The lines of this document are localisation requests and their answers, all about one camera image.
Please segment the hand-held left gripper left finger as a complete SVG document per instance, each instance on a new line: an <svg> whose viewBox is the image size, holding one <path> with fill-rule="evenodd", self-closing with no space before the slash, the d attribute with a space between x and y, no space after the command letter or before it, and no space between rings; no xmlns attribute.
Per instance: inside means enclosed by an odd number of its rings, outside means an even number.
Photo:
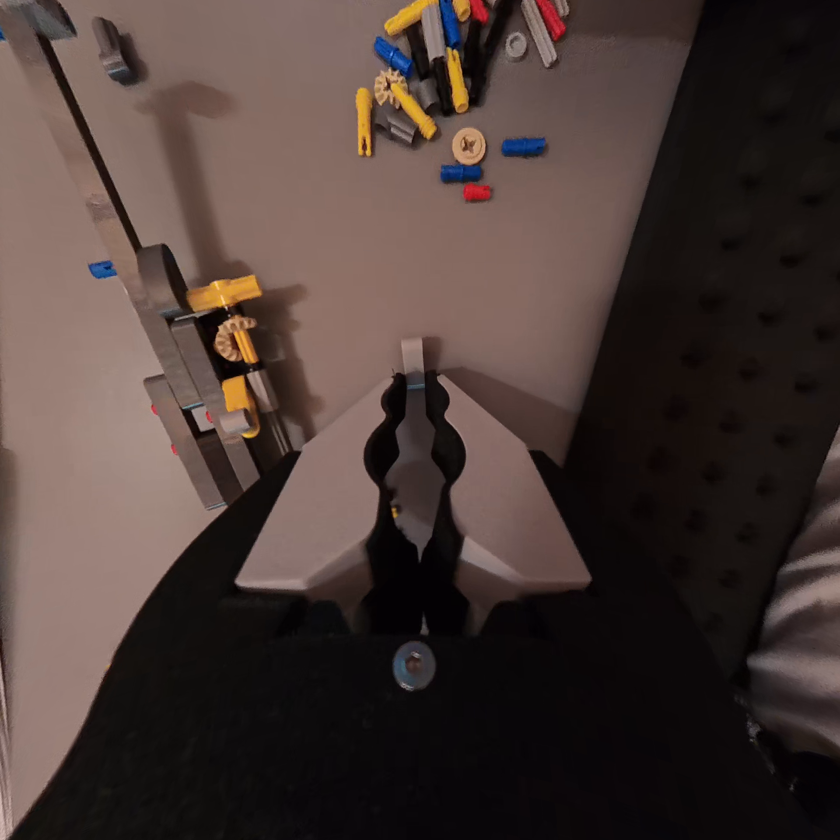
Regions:
<svg viewBox="0 0 840 840"><path fill-rule="evenodd" d="M404 375L394 374L303 446L239 590L335 602L372 632L404 624L404 537L386 484L403 419Z"/></svg>

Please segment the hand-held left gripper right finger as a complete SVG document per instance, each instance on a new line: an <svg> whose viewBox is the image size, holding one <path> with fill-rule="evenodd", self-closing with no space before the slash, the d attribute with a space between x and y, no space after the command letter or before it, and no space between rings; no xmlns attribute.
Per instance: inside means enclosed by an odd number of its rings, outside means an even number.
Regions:
<svg viewBox="0 0 840 840"><path fill-rule="evenodd" d="M531 451L445 375L425 374L432 459L444 484L425 548L425 617L461 635L500 603L592 582Z"/></svg>

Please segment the long grey Technic assembly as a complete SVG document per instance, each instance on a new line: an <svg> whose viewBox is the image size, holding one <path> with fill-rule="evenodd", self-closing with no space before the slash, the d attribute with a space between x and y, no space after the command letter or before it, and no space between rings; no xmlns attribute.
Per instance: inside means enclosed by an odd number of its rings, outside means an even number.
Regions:
<svg viewBox="0 0 840 840"><path fill-rule="evenodd" d="M108 253L162 372L144 380L174 453L207 510L225 507L290 451L277 394L244 304L253 275L189 288L167 245L142 246L54 48L77 29L60 2L2 2L6 41Z"/></svg>

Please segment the dark grey lego piece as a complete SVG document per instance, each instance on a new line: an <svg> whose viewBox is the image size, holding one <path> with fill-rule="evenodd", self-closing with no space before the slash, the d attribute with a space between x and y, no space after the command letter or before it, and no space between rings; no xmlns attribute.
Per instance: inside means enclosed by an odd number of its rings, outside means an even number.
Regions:
<svg viewBox="0 0 840 840"><path fill-rule="evenodd" d="M140 72L117 25L105 17L94 17L91 27L98 45L98 57L108 78L124 87L139 83Z"/></svg>

